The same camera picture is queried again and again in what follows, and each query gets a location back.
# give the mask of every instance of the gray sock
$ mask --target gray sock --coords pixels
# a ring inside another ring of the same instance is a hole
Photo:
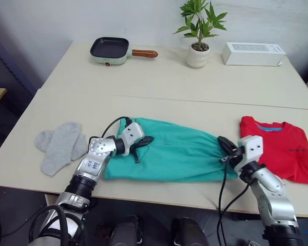
[[[54,131],[43,131],[39,133],[34,140],[34,145],[41,151],[46,152],[52,137],[53,137]],[[71,160],[77,160],[81,156],[83,156],[88,151],[88,143],[86,141],[86,136],[84,134],[79,135],[78,139],[76,140],[76,143],[72,150],[72,157]]]
[[[64,123],[57,128],[41,163],[44,174],[52,177],[71,162],[72,150],[79,133],[80,125],[74,122]]]

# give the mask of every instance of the white flower pot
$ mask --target white flower pot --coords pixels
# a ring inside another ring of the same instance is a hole
[[[210,47],[206,51],[197,51],[191,47],[193,44],[197,43],[192,43],[189,46],[186,61],[187,64],[193,68],[201,68],[207,63],[208,55],[210,53]]]

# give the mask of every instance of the potted plant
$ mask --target potted plant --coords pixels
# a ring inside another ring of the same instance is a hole
[[[183,11],[181,15],[185,18],[186,26],[179,28],[175,33],[190,30],[190,32],[184,34],[184,37],[196,37],[198,39],[196,43],[192,43],[189,46],[187,54],[187,64],[194,68],[203,67],[207,62],[207,57],[210,52],[209,45],[204,43],[202,39],[217,36],[217,34],[210,33],[213,28],[227,30],[222,25],[225,22],[222,19],[227,13],[216,16],[211,2],[209,9],[206,8],[208,4],[206,0],[189,0],[180,7]]]

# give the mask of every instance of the white box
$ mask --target white box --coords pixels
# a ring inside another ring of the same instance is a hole
[[[221,56],[226,65],[279,66],[285,52],[276,44],[227,42]]]

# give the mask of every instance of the orange handle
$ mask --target orange handle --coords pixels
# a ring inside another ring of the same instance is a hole
[[[132,50],[132,55],[148,57],[148,58],[155,58],[158,56],[158,53],[154,50]]]

